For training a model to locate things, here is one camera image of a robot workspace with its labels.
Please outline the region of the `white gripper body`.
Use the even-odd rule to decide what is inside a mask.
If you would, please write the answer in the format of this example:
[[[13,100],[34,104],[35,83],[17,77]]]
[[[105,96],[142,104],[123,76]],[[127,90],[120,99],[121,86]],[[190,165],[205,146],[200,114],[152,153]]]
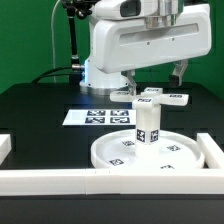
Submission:
[[[114,73],[206,55],[211,49],[210,6],[185,6],[176,24],[148,28],[143,18],[99,21],[93,30],[95,66]]]

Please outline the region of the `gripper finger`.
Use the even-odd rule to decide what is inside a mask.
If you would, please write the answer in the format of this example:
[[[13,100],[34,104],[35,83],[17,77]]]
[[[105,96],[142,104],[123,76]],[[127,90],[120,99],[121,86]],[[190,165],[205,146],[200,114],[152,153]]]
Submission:
[[[174,63],[175,67],[172,74],[169,76],[169,84],[171,86],[181,86],[182,77],[187,69],[188,61],[180,60]]]
[[[134,81],[135,71],[134,70],[123,71],[122,75],[127,78],[129,94],[131,96],[135,96],[136,95],[136,82]]]

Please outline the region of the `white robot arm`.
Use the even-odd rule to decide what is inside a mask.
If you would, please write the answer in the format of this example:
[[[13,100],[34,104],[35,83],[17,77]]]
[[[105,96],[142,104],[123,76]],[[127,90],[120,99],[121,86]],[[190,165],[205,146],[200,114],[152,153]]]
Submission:
[[[169,81],[182,84],[188,60],[211,49],[210,5],[185,0],[99,0],[89,16],[90,55],[83,91],[136,93],[135,71],[166,63]]]

